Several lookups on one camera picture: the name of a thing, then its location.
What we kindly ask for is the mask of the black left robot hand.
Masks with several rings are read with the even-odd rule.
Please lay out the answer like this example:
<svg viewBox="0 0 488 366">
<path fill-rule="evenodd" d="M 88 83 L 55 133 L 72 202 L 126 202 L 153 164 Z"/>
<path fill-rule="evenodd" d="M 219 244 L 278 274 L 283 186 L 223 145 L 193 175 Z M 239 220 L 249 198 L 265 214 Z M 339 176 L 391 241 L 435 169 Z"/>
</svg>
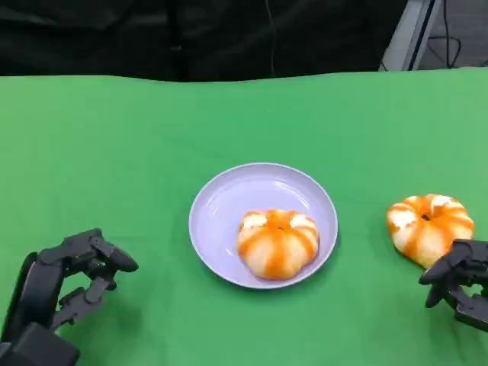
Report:
<svg viewBox="0 0 488 366">
<path fill-rule="evenodd" d="M 58 246 L 30 253 L 24 260 L 5 317 L 1 341 L 16 339 L 31 323 L 55 331 L 74 324 L 102 305 L 104 293 L 117 288 L 118 271 L 134 272 L 136 261 L 108 242 L 99 228 L 66 237 Z M 64 297 L 67 277 L 83 273 L 91 283 Z"/>
</svg>

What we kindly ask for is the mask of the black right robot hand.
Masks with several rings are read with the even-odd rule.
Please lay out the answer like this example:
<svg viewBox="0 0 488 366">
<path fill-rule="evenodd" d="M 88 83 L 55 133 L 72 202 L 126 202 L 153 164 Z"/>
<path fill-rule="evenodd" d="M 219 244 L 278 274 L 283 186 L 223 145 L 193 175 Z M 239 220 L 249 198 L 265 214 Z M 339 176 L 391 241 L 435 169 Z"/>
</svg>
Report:
<svg viewBox="0 0 488 366">
<path fill-rule="evenodd" d="M 445 301 L 457 321 L 487 331 L 486 241 L 456 239 L 450 251 L 425 270 L 419 283 L 431 287 L 427 308 Z"/>
</svg>

